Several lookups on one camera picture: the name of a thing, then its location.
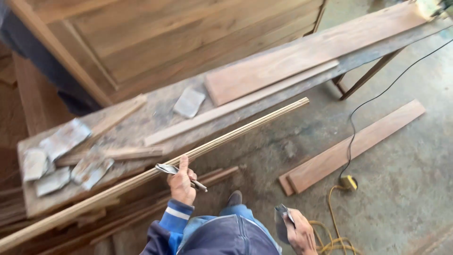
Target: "blue sleeve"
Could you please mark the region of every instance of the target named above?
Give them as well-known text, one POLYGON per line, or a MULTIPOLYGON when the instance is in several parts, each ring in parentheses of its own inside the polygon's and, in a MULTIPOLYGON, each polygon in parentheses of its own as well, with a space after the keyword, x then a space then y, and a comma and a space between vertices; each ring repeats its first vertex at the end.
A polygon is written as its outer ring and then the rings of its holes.
POLYGON ((193 210, 193 206, 170 199, 162 219, 149 226, 148 243, 141 254, 175 255, 193 210))

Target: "yellow extension cord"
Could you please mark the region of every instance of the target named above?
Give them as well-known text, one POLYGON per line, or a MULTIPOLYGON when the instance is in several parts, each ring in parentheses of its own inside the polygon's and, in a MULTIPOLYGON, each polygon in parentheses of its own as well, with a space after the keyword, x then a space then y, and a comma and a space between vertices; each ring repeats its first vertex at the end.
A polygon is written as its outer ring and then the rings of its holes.
POLYGON ((332 191, 334 189, 347 190, 347 188, 342 187, 340 185, 335 185, 330 190, 329 196, 328 196, 328 204, 329 204, 330 215, 332 216, 333 226, 335 227, 335 231, 337 233, 337 237, 338 238, 333 239, 332 238, 332 234, 330 233, 329 229, 322 222, 309 221, 309 223, 312 226, 313 225, 321 226, 326 231, 326 233, 329 235, 329 239, 330 239, 330 243, 324 245, 323 241, 321 240, 321 237, 318 234, 318 232, 313 228, 313 231, 314 231, 314 233, 316 235, 316 238, 318 239, 318 242, 321 245, 321 246, 317 246, 316 250, 317 250, 318 253, 324 253, 325 255, 329 255, 329 254, 332 253, 333 250, 337 250, 337 249, 343 249, 345 255, 347 255, 347 250, 352 250, 354 255, 357 255, 357 254, 363 255, 363 253, 361 253, 360 251, 358 251, 357 249, 354 248, 354 246, 352 245, 351 241, 348 238, 341 237, 340 233, 338 232, 337 224, 335 222, 335 217, 333 216, 332 205, 330 203, 330 197, 332 196, 332 191))

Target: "dusty workbench surface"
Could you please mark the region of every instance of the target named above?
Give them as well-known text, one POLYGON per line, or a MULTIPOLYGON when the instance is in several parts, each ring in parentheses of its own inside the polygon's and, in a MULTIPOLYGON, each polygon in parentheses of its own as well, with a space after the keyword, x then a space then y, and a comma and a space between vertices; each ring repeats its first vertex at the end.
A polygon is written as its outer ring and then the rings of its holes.
MULTIPOLYGON (((131 160, 127 163, 120 161, 115 162, 112 169, 108 171, 108 173, 99 181, 99 183, 97 183, 93 187, 93 190, 91 190, 90 192, 86 192, 81 187, 73 183, 69 183, 63 189, 55 193, 37 198, 34 186, 30 183, 25 182, 23 183, 23 188, 27 213, 29 217, 36 217, 46 214, 64 205, 71 204, 88 196, 91 196, 94 193, 99 192, 106 186, 119 181, 121 178, 143 171, 145 166, 149 166, 157 162, 164 162, 166 159, 172 158, 176 154, 189 150, 191 147, 197 144, 197 142, 200 142, 207 137, 215 136, 218 132, 228 129, 230 126, 238 123, 239 121, 252 117, 257 113, 279 103, 282 103, 285 100, 290 99, 295 95, 298 95, 318 84, 326 82, 365 63, 378 59, 385 54, 393 52, 417 40, 437 33, 451 25, 451 20, 436 20, 434 22, 421 25, 409 31, 393 36, 389 39, 375 43, 369 47, 344 55, 338 59, 340 64, 331 70, 311 77, 288 89, 268 96, 258 102, 252 103, 249 106, 211 121, 192 131, 169 139, 163 144, 165 153, 164 157, 147 160, 131 160)), ((242 59, 239 62, 256 57, 258 55, 289 47, 294 44, 303 43, 304 40, 305 38, 297 39, 288 44, 284 44, 282 46, 250 56, 246 59, 242 59)), ((192 87, 193 89, 202 92, 205 95, 208 95, 203 85, 204 76, 205 73, 147 93, 147 103, 137 112, 130 115, 126 120, 122 121, 112 130, 102 136, 98 140, 97 144, 101 148, 106 149, 122 147, 142 147, 143 139, 145 137, 156 131, 162 130, 166 127, 183 121, 183 117, 172 111, 173 105, 176 103, 177 99, 186 87, 192 87)), ((84 116, 81 118, 81 120, 92 128, 99 121, 105 118, 105 116, 115 114, 117 107, 118 105, 115 105, 103 109, 99 112, 84 116)), ((207 96, 198 114, 204 113, 211 109, 214 109, 214 105, 209 96, 207 96)), ((55 133, 57 129, 58 127, 53 128, 18 143, 18 155, 21 166, 23 163, 25 151, 28 148, 36 147, 42 139, 55 133)))

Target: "wooden sawhorse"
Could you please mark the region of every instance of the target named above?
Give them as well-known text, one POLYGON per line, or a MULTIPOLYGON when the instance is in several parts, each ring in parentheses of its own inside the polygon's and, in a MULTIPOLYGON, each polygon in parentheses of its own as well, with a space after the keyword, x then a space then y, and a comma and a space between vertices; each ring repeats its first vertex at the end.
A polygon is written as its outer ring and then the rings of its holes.
POLYGON ((381 70, 387 63, 390 62, 396 55, 398 55, 405 47, 398 49, 394 52, 388 53, 384 55, 373 67, 366 74, 364 74, 357 82, 350 88, 349 90, 346 89, 344 84, 341 82, 343 79, 344 74, 339 75, 332 79, 333 84, 338 88, 338 90, 343 94, 340 97, 340 100, 345 100, 350 97, 356 90, 358 90, 363 84, 365 84, 371 77, 373 77, 379 70, 381 70))

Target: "shoe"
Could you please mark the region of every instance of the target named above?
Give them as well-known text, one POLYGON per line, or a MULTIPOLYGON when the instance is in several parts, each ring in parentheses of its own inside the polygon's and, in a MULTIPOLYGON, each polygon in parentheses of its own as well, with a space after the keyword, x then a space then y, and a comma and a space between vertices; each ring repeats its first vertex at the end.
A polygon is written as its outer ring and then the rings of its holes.
POLYGON ((242 193, 240 191, 234 191, 228 198, 227 207, 242 204, 242 193))

